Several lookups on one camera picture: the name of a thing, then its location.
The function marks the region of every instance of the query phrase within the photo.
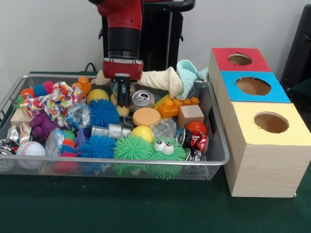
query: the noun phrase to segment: purple toy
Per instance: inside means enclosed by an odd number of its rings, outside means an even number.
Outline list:
[[[57,120],[52,122],[45,112],[40,112],[29,122],[30,127],[33,128],[33,138],[42,138],[43,141],[46,141],[53,129],[56,127],[64,129],[64,127],[60,127],[57,122]]]

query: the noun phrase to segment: yellow ball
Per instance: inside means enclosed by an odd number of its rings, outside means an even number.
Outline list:
[[[109,100],[109,95],[104,90],[94,89],[90,91],[86,98],[87,103],[91,103],[92,100]]]
[[[152,143],[152,131],[147,126],[138,126],[132,130],[132,135],[137,135],[138,137],[142,137],[147,142]]]

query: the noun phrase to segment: cable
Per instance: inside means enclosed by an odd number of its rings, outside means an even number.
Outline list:
[[[87,72],[87,70],[88,70],[89,66],[92,66],[93,71],[94,71],[94,72],[97,72],[97,71],[96,71],[96,68],[95,68],[95,66],[94,66],[94,64],[93,64],[93,63],[91,63],[91,62],[89,62],[89,63],[87,64],[87,66],[86,66],[86,68],[85,68],[84,72]]]

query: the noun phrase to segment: metal mesh basket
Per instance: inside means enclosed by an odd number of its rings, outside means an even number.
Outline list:
[[[68,75],[34,75],[30,74],[19,78],[14,86],[9,90],[4,100],[0,104],[0,139],[6,138],[8,129],[11,127],[10,119],[14,113],[13,104],[15,99],[24,88],[33,87],[45,81],[65,81],[71,85],[77,82],[79,76]],[[107,86],[97,86],[111,94]],[[166,91],[148,89],[159,100],[167,94]],[[225,137],[222,122],[220,120],[213,88],[208,83],[196,82],[189,93],[189,97],[199,97],[200,107],[205,115],[204,123],[208,129],[209,144],[201,161],[151,161],[151,160],[118,160],[118,159],[95,159],[95,158],[68,158],[68,157],[37,157],[37,156],[17,156],[0,154],[0,174],[15,175],[49,175],[49,176],[101,176],[101,177],[131,177],[131,178],[163,178],[159,173],[166,170],[173,170],[171,179],[182,180],[211,180],[221,165],[229,160],[229,149]],[[128,127],[123,118],[120,124]],[[39,166],[36,169],[24,169],[19,164],[27,161],[37,161]],[[11,164],[9,170],[2,167]],[[124,167],[147,167],[146,171],[136,169],[134,172],[119,174],[118,166]]]

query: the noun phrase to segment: red ball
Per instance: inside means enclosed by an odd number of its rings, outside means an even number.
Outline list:
[[[200,121],[191,122],[189,125],[187,125],[187,129],[190,130],[191,133],[194,131],[199,131],[201,133],[207,134],[207,128],[205,124]]]
[[[74,153],[69,153],[65,152],[60,155],[61,157],[76,157]],[[57,161],[53,168],[52,171],[54,173],[61,173],[61,174],[70,174],[74,173],[78,169],[78,162],[61,162]]]

